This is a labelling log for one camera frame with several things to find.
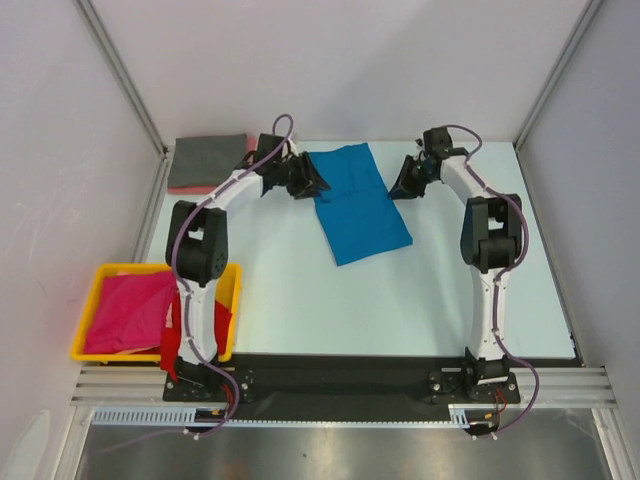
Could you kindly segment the blue t-shirt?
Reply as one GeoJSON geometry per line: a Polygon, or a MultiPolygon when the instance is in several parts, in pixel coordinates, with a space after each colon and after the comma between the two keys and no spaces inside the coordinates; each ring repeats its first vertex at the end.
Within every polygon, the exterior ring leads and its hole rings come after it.
{"type": "Polygon", "coordinates": [[[338,266],[413,244],[368,144],[312,152],[310,157],[330,186],[314,202],[338,266]]]}

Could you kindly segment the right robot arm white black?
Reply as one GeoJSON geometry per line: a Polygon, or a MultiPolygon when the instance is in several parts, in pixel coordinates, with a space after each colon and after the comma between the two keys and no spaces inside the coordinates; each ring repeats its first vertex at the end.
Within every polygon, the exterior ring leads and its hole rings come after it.
{"type": "Polygon", "coordinates": [[[493,189],[462,159],[407,155],[389,192],[393,200],[421,198],[433,182],[448,186],[464,204],[460,253],[470,268],[473,292],[471,336],[462,364],[460,390],[484,401],[509,380],[504,330],[511,270],[527,253],[521,201],[493,189]]]}

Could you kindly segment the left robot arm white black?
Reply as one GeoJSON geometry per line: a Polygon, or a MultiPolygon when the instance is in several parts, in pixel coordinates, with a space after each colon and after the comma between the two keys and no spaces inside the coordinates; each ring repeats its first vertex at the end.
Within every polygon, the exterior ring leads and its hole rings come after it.
{"type": "Polygon", "coordinates": [[[296,200],[330,189],[307,152],[267,155],[258,162],[252,156],[201,201],[179,201],[173,207],[166,261],[181,307],[174,385],[190,400],[210,399],[228,382],[218,366],[215,293],[229,258],[229,221],[274,187],[285,188],[296,200]]]}

